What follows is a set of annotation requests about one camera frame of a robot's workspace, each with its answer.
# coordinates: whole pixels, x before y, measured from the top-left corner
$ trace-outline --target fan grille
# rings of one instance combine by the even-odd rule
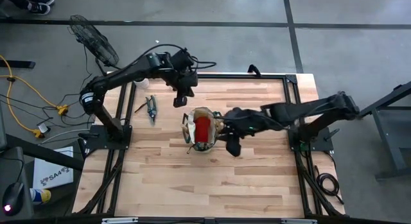
[[[119,57],[107,38],[81,15],[70,16],[70,28],[82,43],[98,60],[107,66],[115,66]]]

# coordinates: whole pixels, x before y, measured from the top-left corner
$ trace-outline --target concrete floor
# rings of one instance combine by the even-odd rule
[[[411,0],[290,0],[294,22],[326,24],[410,24],[410,3]],[[53,11],[45,17],[32,17],[10,5],[5,7],[12,15],[29,19],[67,19],[79,13],[90,20],[113,21],[287,22],[283,0],[56,0]],[[98,29],[118,52],[120,66],[156,45],[158,40],[186,46],[201,60],[218,62],[210,71],[244,72],[249,64],[255,64],[264,73],[296,73],[288,28],[98,26]],[[411,79],[411,30],[297,29],[296,34],[304,72],[314,74],[320,97],[344,90],[364,108]],[[8,59],[36,61],[34,70],[18,69],[14,74],[30,81],[51,101],[77,93],[87,76],[83,47],[69,34],[67,26],[0,24],[0,44],[0,54]],[[90,60],[91,55],[89,71],[97,75],[98,69]],[[0,93],[5,94],[6,88],[6,83],[0,84]],[[20,83],[13,86],[12,97],[45,105]],[[21,107],[42,116],[41,111]],[[39,122],[21,111],[15,112],[26,125],[35,126]],[[3,113],[9,134],[38,142],[17,126],[4,106]],[[75,116],[82,109],[76,105],[70,113]],[[373,119],[341,121],[332,128],[341,129],[333,142],[347,214],[410,223],[411,178],[386,182],[374,179],[375,174],[392,169],[392,163]],[[54,128],[51,135],[63,131],[66,129]],[[49,147],[57,148],[68,142]]]

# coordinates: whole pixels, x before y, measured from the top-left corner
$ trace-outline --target wooden table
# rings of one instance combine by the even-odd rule
[[[318,99],[312,74],[298,74],[297,79],[302,102]],[[173,108],[175,92],[162,80],[150,80],[149,89],[137,90],[134,109],[153,94],[158,114],[155,126],[148,120],[146,107],[131,118],[132,144],[124,160],[116,216],[303,217],[295,158],[285,131],[245,138],[241,156],[234,158],[221,141],[210,153],[191,150],[187,154],[190,144],[184,142],[180,127],[183,113],[195,107],[224,114],[233,107],[257,110],[260,105],[283,102],[282,82],[210,79],[200,80],[193,90],[195,97],[180,108]],[[119,91],[111,90],[105,98],[104,105],[112,116]],[[73,212],[83,208],[99,188],[107,152],[95,151],[85,160]],[[336,176],[327,155],[314,152],[313,161],[320,172]],[[308,196],[314,211],[311,189]],[[327,198],[344,212],[335,197]]]

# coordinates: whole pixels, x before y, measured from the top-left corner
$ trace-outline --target yellow extension cord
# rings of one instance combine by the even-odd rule
[[[59,111],[62,111],[62,110],[65,110],[65,111],[66,111],[66,110],[67,110],[67,105],[57,106],[57,105],[53,104],[52,102],[50,102],[50,101],[48,101],[46,98],[44,98],[44,97],[42,96],[42,94],[41,94],[37,89],[35,89],[33,86],[31,86],[27,81],[23,80],[22,78],[20,78],[20,77],[18,77],[18,76],[13,76],[12,68],[11,68],[10,65],[8,64],[7,60],[6,60],[2,55],[0,55],[0,58],[2,58],[3,61],[6,63],[7,68],[8,68],[8,71],[9,71],[9,73],[10,73],[8,76],[5,76],[5,75],[2,75],[2,76],[1,76],[1,75],[0,75],[0,78],[9,78],[9,77],[11,77],[11,78],[16,78],[16,79],[22,81],[23,83],[25,83],[25,84],[26,84],[29,88],[31,88],[33,91],[35,91],[35,92],[40,96],[40,98],[42,98],[42,99],[43,99],[47,104],[49,104],[50,106],[55,107],[56,110],[59,110]],[[17,124],[19,124],[22,128],[24,128],[24,129],[27,130],[27,131],[30,131],[30,132],[34,133],[35,136],[38,137],[38,138],[44,137],[44,136],[42,136],[42,132],[41,132],[40,130],[38,130],[38,129],[31,129],[31,128],[28,128],[27,126],[23,125],[23,124],[19,121],[19,119],[16,117],[16,115],[14,114],[14,112],[13,112],[13,110],[12,110],[12,107],[10,106],[10,99],[9,99],[9,97],[10,97],[10,92],[11,92],[11,89],[12,89],[12,85],[13,85],[13,82],[9,82],[8,90],[7,90],[7,104],[8,104],[8,109],[10,110],[10,113],[11,113],[12,116],[14,117],[15,121],[17,122]]]

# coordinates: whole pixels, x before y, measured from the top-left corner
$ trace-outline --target computer mouse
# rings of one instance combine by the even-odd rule
[[[7,216],[13,216],[20,212],[23,206],[24,184],[15,182],[10,184],[3,195],[3,212]]]

